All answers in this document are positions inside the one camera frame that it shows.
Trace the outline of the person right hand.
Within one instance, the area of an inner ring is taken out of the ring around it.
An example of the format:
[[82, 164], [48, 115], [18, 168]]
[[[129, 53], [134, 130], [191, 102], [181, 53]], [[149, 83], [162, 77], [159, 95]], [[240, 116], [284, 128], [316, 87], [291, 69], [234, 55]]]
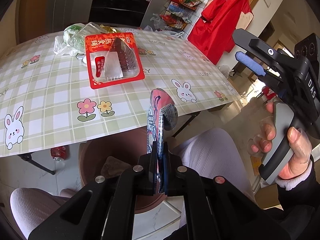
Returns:
[[289, 106], [269, 102], [271, 116], [260, 122], [260, 132], [248, 141], [250, 155], [262, 157], [259, 174], [268, 184], [301, 176], [311, 159], [312, 145]]

